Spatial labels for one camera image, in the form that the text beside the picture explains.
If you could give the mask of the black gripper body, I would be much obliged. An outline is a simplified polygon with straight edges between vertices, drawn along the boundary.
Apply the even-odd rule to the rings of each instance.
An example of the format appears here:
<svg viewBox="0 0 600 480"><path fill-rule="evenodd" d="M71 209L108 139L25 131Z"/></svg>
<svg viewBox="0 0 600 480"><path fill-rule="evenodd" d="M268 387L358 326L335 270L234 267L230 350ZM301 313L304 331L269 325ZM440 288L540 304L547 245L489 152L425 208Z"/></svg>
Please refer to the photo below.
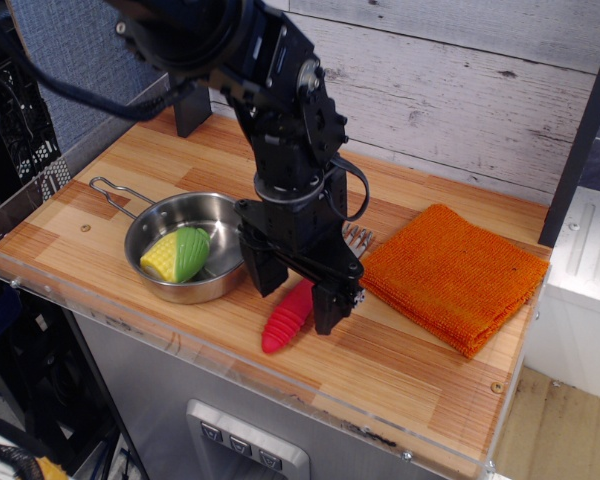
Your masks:
<svg viewBox="0 0 600 480"><path fill-rule="evenodd" d="M288 272L315 284L342 285L355 303L362 267L342 239L347 207L347 171L333 167L308 200L285 204L243 199L236 202L235 211L241 219L240 238L267 244Z"/></svg>

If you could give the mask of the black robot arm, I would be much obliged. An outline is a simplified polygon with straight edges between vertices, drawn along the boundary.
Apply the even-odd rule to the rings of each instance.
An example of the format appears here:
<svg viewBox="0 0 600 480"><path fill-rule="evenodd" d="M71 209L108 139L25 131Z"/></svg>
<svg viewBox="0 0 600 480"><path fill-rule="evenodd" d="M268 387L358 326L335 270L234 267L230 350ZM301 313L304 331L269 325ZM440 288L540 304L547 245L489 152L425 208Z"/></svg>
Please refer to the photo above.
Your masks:
<svg viewBox="0 0 600 480"><path fill-rule="evenodd" d="M316 331L359 300L363 268L346 245L346 118L312 42L261 1L119 1L118 34L142 60L221 93L254 153L256 198L235 205L246 268L262 295L296 272L313 283Z"/></svg>

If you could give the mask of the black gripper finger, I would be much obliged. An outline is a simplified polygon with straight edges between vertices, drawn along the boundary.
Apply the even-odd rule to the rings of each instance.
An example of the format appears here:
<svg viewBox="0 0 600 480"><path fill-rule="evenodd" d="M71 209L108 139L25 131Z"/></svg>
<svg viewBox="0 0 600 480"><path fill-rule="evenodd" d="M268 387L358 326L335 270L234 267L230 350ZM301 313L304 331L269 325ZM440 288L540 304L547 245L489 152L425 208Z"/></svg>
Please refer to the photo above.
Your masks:
<svg viewBox="0 0 600 480"><path fill-rule="evenodd" d="M342 285L322 281L312 287L315 331L330 335L333 328L351 314L354 297Z"/></svg>
<svg viewBox="0 0 600 480"><path fill-rule="evenodd" d="M251 281L262 297L267 297L288 279L288 268L267 245L240 238L241 254Z"/></svg>

